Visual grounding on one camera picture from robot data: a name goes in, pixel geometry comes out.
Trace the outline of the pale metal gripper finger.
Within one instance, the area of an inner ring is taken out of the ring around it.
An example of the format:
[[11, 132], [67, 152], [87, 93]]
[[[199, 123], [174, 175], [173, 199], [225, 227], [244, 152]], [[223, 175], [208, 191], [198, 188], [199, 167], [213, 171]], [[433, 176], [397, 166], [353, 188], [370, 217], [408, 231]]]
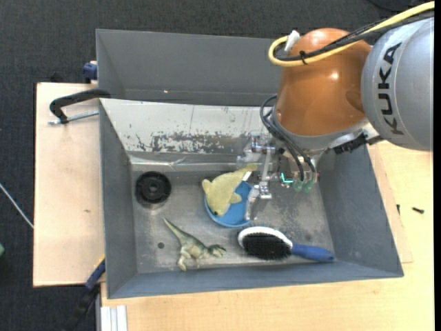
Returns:
[[262, 200], [269, 200], [272, 198], [272, 194], [269, 190], [269, 184], [267, 181], [261, 181], [251, 187], [247, 200], [245, 202], [245, 211], [243, 218], [246, 221], [255, 219], [254, 206]]
[[266, 135], [252, 135], [246, 142], [243, 151], [237, 156], [236, 166], [245, 167], [250, 164], [263, 166], [274, 160], [276, 146], [273, 139]]

